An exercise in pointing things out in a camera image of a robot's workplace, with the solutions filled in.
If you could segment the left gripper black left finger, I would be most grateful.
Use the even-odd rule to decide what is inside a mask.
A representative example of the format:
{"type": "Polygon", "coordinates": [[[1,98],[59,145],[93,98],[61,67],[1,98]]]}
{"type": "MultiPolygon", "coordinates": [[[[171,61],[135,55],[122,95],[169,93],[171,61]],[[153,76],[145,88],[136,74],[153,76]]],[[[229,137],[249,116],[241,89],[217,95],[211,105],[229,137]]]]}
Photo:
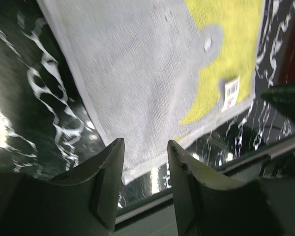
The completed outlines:
{"type": "Polygon", "coordinates": [[[117,138],[48,181],[0,173],[0,236],[111,236],[124,151],[117,138]]]}

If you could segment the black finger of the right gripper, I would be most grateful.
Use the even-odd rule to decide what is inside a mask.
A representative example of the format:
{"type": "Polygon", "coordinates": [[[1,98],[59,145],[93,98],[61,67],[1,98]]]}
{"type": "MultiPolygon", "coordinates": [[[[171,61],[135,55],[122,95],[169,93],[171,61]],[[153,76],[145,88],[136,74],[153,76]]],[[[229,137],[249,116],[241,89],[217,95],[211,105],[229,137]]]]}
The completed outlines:
{"type": "Polygon", "coordinates": [[[295,125],[295,82],[272,86],[261,98],[295,125]]]}

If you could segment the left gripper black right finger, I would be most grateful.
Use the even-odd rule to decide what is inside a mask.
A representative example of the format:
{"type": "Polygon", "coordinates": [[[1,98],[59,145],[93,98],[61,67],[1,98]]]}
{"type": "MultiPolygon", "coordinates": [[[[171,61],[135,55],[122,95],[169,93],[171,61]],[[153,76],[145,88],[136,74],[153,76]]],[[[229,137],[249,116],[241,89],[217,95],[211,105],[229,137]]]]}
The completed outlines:
{"type": "Polygon", "coordinates": [[[181,236],[295,236],[295,156],[256,161],[226,176],[234,188],[213,189],[184,166],[196,159],[168,142],[178,234],[181,236]]]}

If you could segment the grey towel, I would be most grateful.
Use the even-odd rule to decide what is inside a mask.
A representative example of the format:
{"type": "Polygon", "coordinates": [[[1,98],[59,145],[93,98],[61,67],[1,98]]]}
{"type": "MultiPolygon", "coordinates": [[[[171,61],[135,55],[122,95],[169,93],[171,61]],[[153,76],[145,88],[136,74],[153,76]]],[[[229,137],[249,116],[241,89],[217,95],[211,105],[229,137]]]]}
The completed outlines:
{"type": "Polygon", "coordinates": [[[250,107],[263,0],[40,0],[104,144],[125,140],[128,184],[250,107]]]}

